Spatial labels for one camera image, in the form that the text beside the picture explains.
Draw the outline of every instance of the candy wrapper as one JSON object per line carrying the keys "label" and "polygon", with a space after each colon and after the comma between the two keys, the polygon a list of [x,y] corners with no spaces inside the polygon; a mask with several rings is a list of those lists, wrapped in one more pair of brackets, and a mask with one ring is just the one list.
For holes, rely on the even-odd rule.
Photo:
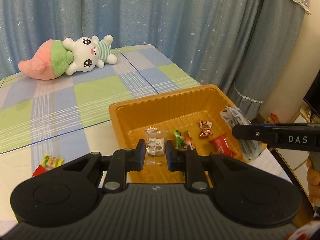
{"label": "candy wrapper", "polygon": [[176,138],[176,148],[181,149],[183,144],[183,137],[181,135],[181,132],[179,130],[174,130],[174,137]]}
{"label": "candy wrapper", "polygon": [[200,124],[200,137],[207,137],[212,134],[212,122],[199,120]]}
{"label": "candy wrapper", "polygon": [[[226,106],[225,111],[220,112],[220,115],[226,121],[230,129],[232,129],[236,124],[251,125],[250,121],[236,106]],[[264,150],[260,141],[238,139],[238,142],[245,161],[256,159]]]}
{"label": "candy wrapper", "polygon": [[287,236],[286,240],[320,239],[320,221],[314,220],[298,228]]}
{"label": "candy wrapper", "polygon": [[47,170],[42,167],[41,165],[38,166],[38,168],[36,168],[36,170],[33,172],[32,177],[38,176],[42,173],[45,173]]}
{"label": "candy wrapper", "polygon": [[195,145],[193,144],[193,140],[188,131],[183,132],[182,138],[183,138],[183,147],[185,149],[190,149],[190,150],[195,149]]}
{"label": "candy wrapper", "polygon": [[213,144],[219,153],[222,153],[226,156],[234,157],[234,156],[236,156],[236,154],[230,150],[228,143],[227,143],[227,140],[226,140],[226,136],[227,136],[227,134],[224,133],[224,134],[218,136],[217,138],[209,140],[208,142]]}
{"label": "candy wrapper", "polygon": [[190,149],[190,150],[195,149],[193,140],[188,131],[184,131],[183,133],[181,133],[179,130],[174,130],[173,133],[176,138],[177,149],[181,149],[181,148]]}
{"label": "candy wrapper", "polygon": [[62,165],[63,159],[58,157],[50,157],[50,154],[46,153],[43,156],[41,166],[46,168],[56,168]]}
{"label": "candy wrapper", "polygon": [[164,157],[164,143],[167,132],[163,129],[149,127],[144,131],[147,136],[147,155],[144,164],[146,165],[167,165]]}

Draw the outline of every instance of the table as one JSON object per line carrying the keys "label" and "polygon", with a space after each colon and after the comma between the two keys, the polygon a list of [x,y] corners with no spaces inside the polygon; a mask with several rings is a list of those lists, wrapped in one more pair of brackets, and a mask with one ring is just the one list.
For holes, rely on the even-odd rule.
{"label": "table", "polygon": [[[113,53],[117,64],[71,77],[40,81],[18,73],[1,80],[0,235],[16,224],[12,190],[31,177],[44,153],[65,162],[93,151],[111,155],[119,146],[109,105],[200,85],[151,45]],[[268,150],[250,164],[285,176]]]}

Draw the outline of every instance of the metal screw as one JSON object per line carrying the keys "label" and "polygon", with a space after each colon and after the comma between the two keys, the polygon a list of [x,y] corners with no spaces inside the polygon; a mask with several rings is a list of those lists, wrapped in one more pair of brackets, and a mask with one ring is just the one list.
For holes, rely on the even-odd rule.
{"label": "metal screw", "polygon": [[192,183],[191,187],[193,187],[194,189],[206,189],[208,187],[208,184],[203,182],[203,181],[196,181],[194,183]]}
{"label": "metal screw", "polygon": [[115,189],[118,189],[120,187],[120,183],[118,183],[116,181],[109,181],[109,182],[104,184],[104,187],[106,189],[115,190]]}

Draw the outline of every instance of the checkered bedsheet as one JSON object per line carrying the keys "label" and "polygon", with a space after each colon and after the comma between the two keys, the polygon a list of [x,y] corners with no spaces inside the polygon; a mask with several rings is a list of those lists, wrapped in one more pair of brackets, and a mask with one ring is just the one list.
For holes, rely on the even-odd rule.
{"label": "checkered bedsheet", "polygon": [[200,85],[152,45],[112,53],[115,65],[90,72],[49,81],[17,73],[1,80],[0,154],[31,145],[32,169],[46,152],[73,160],[89,152],[81,130],[108,121],[111,104]]}

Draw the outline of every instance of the human hand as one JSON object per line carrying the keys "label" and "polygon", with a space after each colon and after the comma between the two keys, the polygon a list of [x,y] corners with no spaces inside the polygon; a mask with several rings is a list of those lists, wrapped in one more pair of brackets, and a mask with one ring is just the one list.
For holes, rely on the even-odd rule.
{"label": "human hand", "polygon": [[320,200],[320,172],[313,169],[312,161],[310,156],[307,160],[307,181],[309,190],[309,200],[315,204]]}

